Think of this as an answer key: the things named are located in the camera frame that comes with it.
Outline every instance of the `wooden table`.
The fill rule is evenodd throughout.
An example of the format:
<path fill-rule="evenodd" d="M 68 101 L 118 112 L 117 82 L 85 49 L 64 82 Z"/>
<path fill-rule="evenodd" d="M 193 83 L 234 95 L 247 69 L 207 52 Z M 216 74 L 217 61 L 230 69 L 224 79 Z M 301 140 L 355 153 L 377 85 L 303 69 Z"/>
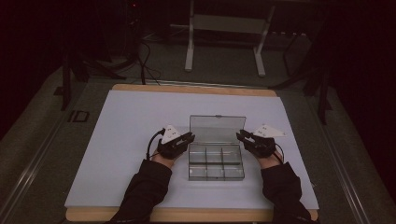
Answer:
<path fill-rule="evenodd" d="M 116 91 L 163 91 L 184 93 L 206 93 L 276 97 L 270 90 L 230 89 L 210 87 L 143 86 L 118 84 Z M 108 221 L 119 210 L 118 207 L 69 207 L 66 218 L 70 221 Z M 317 210 L 308 210 L 312 219 L 318 218 Z M 154 208 L 153 222 L 264 222 L 271 221 L 272 209 L 202 209 L 202 208 Z"/>

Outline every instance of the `black sleeve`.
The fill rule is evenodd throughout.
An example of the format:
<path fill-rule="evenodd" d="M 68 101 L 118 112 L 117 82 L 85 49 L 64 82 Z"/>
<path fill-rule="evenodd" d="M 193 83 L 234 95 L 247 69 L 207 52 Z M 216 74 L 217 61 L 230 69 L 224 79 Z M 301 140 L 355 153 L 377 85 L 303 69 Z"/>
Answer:
<path fill-rule="evenodd" d="M 149 223 L 152 208 L 162 202 L 168 192 L 171 175 L 168 167 L 143 160 L 125 191 L 120 210 L 107 223 Z"/>
<path fill-rule="evenodd" d="M 287 162 L 262 169 L 262 193 L 274 204 L 274 223 L 317 223 L 300 202 L 302 191 L 300 177 Z"/>

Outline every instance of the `white triangular marker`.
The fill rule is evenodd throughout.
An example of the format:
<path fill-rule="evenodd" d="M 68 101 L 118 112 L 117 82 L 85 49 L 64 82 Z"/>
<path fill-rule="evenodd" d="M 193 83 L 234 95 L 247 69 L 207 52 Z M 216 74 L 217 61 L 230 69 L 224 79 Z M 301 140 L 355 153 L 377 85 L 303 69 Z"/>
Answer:
<path fill-rule="evenodd" d="M 256 132 L 253 133 L 256 136 L 259 137 L 284 137 L 286 136 L 285 133 L 281 132 L 278 129 L 275 129 L 267 124 L 262 125 L 259 129 L 256 130 Z"/>
<path fill-rule="evenodd" d="M 176 138 L 180 137 L 180 133 L 172 125 L 166 126 L 165 133 L 163 134 L 162 144 L 166 144 Z"/>

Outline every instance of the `transparent organizer box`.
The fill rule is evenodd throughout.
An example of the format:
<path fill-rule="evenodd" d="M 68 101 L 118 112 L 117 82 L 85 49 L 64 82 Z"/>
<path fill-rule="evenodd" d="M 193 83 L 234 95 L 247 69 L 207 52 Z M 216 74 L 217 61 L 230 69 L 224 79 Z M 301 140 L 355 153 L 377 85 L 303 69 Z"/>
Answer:
<path fill-rule="evenodd" d="M 189 146 L 189 180 L 228 181 L 245 178 L 239 140 L 235 133 L 245 117 L 190 116 L 195 140 Z"/>

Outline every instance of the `white paper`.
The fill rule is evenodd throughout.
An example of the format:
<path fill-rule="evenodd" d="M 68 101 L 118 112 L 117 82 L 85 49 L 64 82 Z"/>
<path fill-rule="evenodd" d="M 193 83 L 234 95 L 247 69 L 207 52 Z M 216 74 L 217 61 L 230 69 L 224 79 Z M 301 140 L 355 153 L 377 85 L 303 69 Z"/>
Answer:
<path fill-rule="evenodd" d="M 152 135 L 168 124 L 180 133 L 187 132 L 190 115 L 244 116 L 249 132 L 263 124 L 282 130 L 286 137 L 276 138 L 276 142 L 302 179 L 302 203 L 308 209 L 318 209 L 280 98 L 147 91 L 110 91 L 65 206 L 120 206 L 124 191 L 146 157 Z M 242 144 L 241 150 L 243 181 L 189 181 L 188 153 L 184 153 L 173 167 L 169 191 L 158 207 L 272 208 L 262 196 L 259 164 Z"/>

